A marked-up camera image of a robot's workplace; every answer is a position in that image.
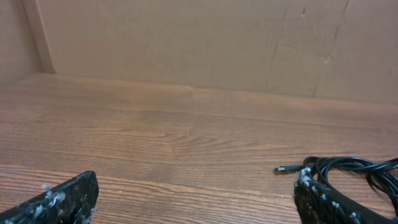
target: cardboard wall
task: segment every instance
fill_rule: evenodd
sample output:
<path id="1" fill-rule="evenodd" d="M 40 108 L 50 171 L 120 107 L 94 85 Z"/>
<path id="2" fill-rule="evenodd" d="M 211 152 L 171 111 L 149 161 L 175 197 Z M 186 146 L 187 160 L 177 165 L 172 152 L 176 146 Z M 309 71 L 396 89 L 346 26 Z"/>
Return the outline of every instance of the cardboard wall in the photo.
<path id="1" fill-rule="evenodd" d="M 0 1 L 0 86 L 41 72 L 41 63 L 19 0 Z"/>
<path id="2" fill-rule="evenodd" d="M 396 0 L 36 0 L 57 73 L 398 103 Z"/>

